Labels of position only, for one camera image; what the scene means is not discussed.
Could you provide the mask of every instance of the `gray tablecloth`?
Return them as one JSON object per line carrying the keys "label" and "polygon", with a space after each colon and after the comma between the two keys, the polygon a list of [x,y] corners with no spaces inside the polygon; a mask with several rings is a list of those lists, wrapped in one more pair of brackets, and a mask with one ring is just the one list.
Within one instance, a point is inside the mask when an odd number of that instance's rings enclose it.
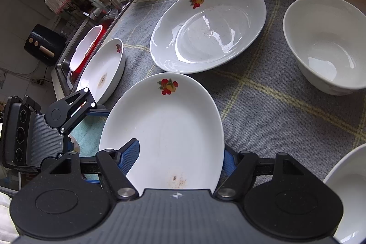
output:
{"label": "gray tablecloth", "polygon": [[[127,60],[107,108],[135,83],[162,72],[151,59],[150,38],[160,17],[176,1],[137,3],[114,28],[112,37],[123,41]],[[323,179],[345,154],[366,141],[365,91],[337,97],[313,87],[301,74],[283,35],[282,20],[294,0],[264,1],[267,20],[255,42],[231,62],[190,76],[215,100],[229,146],[260,157],[288,152]],[[87,120],[75,129],[82,155],[98,150],[104,121]]]}

